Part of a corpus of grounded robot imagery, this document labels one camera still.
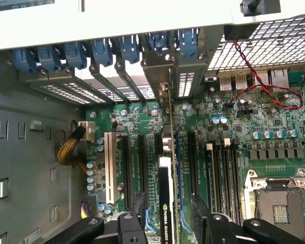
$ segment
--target red wire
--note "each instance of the red wire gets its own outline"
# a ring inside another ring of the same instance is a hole
[[[234,45],[235,45],[236,50],[239,52],[240,57],[245,61],[245,64],[250,68],[251,73],[254,75],[254,77],[257,79],[257,81],[260,84],[259,85],[252,85],[252,86],[242,90],[239,94],[233,96],[233,98],[229,101],[228,105],[231,105],[234,102],[234,100],[236,98],[238,98],[240,95],[242,95],[243,93],[248,92],[249,90],[251,90],[253,88],[256,88],[256,87],[262,87],[262,89],[269,96],[271,101],[274,102],[276,105],[284,108],[284,109],[287,109],[287,110],[298,110],[298,109],[301,109],[303,107],[303,99],[302,99],[301,95],[297,91],[289,89],[289,88],[286,88],[286,87],[283,87],[283,86],[264,84],[262,79],[261,79],[261,77],[257,74],[257,72],[253,69],[252,65],[250,64],[250,62],[247,60],[246,56],[242,52],[241,47],[237,43],[237,41],[234,41]],[[300,101],[299,106],[298,107],[292,107],[292,106],[283,105],[280,101],[278,101],[276,98],[274,98],[272,96],[271,92],[268,90],[268,87],[278,88],[278,89],[281,89],[281,90],[286,90],[286,91],[288,91],[290,93],[295,94],[298,97],[299,101]]]

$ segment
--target green circuit board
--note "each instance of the green circuit board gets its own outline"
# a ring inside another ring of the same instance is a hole
[[[200,97],[191,100],[173,101],[173,125],[174,132],[179,133],[179,147],[181,158],[181,178],[182,178],[182,198],[184,221],[189,224],[188,230],[179,228],[180,243],[196,243],[195,236],[190,228],[190,165],[189,165],[189,148],[187,132],[195,132],[196,135],[196,164],[198,171],[199,193],[207,202],[207,177],[205,165],[205,148],[209,142],[209,136],[213,134],[216,138],[221,138],[226,134],[229,138],[238,138],[239,146],[237,149],[238,156],[238,179],[239,187],[243,190],[245,178],[249,169],[254,169],[259,177],[293,177],[298,168],[305,169],[305,86],[297,84],[292,89],[300,92],[304,100],[304,106],[301,110],[287,111],[278,109],[276,113],[268,115],[267,109],[274,108],[268,97],[261,91],[249,93],[241,98],[253,101],[249,109],[257,110],[257,113],[248,116],[237,116],[240,108],[235,105],[228,111],[223,111],[222,104],[227,103],[233,96],[232,92],[223,93],[204,93]],[[215,106],[213,101],[221,97],[219,105]],[[288,99],[290,104],[298,104],[298,99],[290,96]],[[122,116],[122,111],[127,112],[126,116]],[[91,118],[90,113],[95,112],[96,118]],[[115,117],[119,124],[123,126],[122,133],[127,134],[131,142],[131,160],[133,166],[133,192],[138,192],[140,188],[139,165],[138,165],[138,146],[137,136],[144,135],[146,137],[146,165],[148,167],[148,187],[149,187],[149,218],[151,225],[156,229],[156,236],[160,235],[160,214],[159,214],[159,187],[158,187],[158,156],[155,154],[154,134],[160,133],[161,126],[169,123],[169,114],[164,111],[158,102],[132,103],[132,104],[116,104],[91,107],[86,111],[87,121],[94,121],[96,124],[96,137],[103,137],[104,132],[112,130],[111,118]],[[215,117],[225,116],[227,122],[225,124],[213,124],[212,119]],[[282,139],[252,139],[251,134],[258,132],[262,134],[269,131],[273,134],[275,131],[282,130],[287,133],[289,130],[296,130],[297,137],[289,138],[284,136]],[[97,144],[88,143],[87,157],[88,160],[95,160],[97,155]],[[302,149],[303,156],[295,158],[275,158],[266,159],[251,158],[251,151],[257,150],[294,150]],[[123,152],[120,146],[117,146],[117,183],[124,182]],[[100,188],[104,188],[104,171],[97,168],[96,174],[99,178]],[[242,204],[242,218],[244,213],[244,197],[240,192]],[[114,212],[125,210],[125,199],[123,193],[118,193],[118,201],[115,205]]]

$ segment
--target blue plastic tab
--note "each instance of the blue plastic tab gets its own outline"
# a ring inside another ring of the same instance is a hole
[[[149,44],[151,49],[155,49],[158,55],[163,54],[163,48],[168,44],[168,33],[150,33]]]
[[[119,38],[122,58],[131,64],[139,62],[140,59],[136,37],[137,35]]]
[[[37,65],[35,57],[27,48],[13,49],[12,61],[15,67],[26,73],[35,74],[37,72]]]
[[[113,64],[113,55],[108,41],[109,39],[97,39],[91,42],[96,63],[101,64],[104,67]]]
[[[87,58],[81,42],[70,42],[65,44],[66,59],[71,67],[79,70],[87,67]]]
[[[179,49],[185,57],[192,57],[197,53],[198,35],[197,29],[183,29],[179,31]]]
[[[60,71],[62,68],[59,54],[53,46],[37,48],[37,55],[43,68],[48,71]]]

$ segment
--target ram slot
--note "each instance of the ram slot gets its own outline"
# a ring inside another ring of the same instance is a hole
[[[149,203],[147,141],[144,135],[138,135],[138,162],[140,174],[140,190],[146,193],[146,202]]]
[[[191,193],[198,195],[198,169],[197,169],[197,148],[196,138],[194,132],[188,132],[188,147],[189,147],[189,166],[190,166],[190,177],[191,177]]]
[[[106,203],[115,203],[117,201],[115,133],[104,133],[104,139]]]
[[[222,172],[221,172],[221,165],[220,165],[220,148],[219,146],[215,146],[213,150],[213,164],[212,164],[212,171],[214,172],[213,176],[215,178],[215,194],[217,203],[215,205],[216,212],[223,211],[223,195],[222,195]]]
[[[213,212],[216,212],[215,205],[217,204],[217,199],[214,197],[215,203],[212,201],[212,193],[213,193],[213,187],[215,187],[214,180],[214,172],[212,165],[214,164],[214,154],[213,154],[213,146],[212,143],[208,143],[206,146],[205,151],[205,170],[207,175],[207,201],[208,201],[208,208],[211,209]]]
[[[235,203],[235,222],[242,225],[241,218],[241,202],[238,180],[238,160],[237,160],[237,146],[231,146],[231,159],[232,159],[232,174],[233,174],[233,190],[234,190],[234,203]]]
[[[225,187],[225,202],[226,202],[226,214],[233,218],[233,199],[231,192],[231,177],[229,168],[229,149],[225,146],[221,146],[223,172],[224,172],[224,187]]]
[[[129,145],[128,136],[122,138],[123,161],[125,171],[125,209],[130,211],[133,203],[133,181],[132,181],[132,162],[131,147]]]

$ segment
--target white pci slot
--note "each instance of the white pci slot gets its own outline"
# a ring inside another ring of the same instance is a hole
[[[117,201],[117,182],[116,182],[116,142],[115,133],[104,133],[105,139],[105,184],[106,184],[106,203]]]

